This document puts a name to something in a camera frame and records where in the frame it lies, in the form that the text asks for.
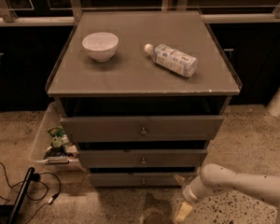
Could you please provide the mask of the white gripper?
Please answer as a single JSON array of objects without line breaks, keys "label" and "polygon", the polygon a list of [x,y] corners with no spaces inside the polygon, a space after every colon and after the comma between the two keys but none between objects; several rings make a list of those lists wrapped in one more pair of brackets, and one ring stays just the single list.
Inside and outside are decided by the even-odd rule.
[{"label": "white gripper", "polygon": [[182,197],[186,202],[181,202],[175,213],[175,223],[182,223],[193,210],[193,203],[199,203],[205,198],[205,186],[199,175],[185,178],[174,175],[175,181],[181,186]]}]

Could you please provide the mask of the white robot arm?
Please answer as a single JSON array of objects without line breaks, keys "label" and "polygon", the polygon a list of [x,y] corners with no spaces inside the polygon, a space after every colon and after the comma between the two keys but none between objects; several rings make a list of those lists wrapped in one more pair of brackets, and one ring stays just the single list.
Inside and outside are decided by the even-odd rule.
[{"label": "white robot arm", "polygon": [[183,222],[193,205],[209,196],[236,190],[249,197],[277,207],[275,224],[280,224],[280,176],[236,173],[215,163],[206,164],[191,178],[175,175],[184,201],[177,208],[175,220]]}]

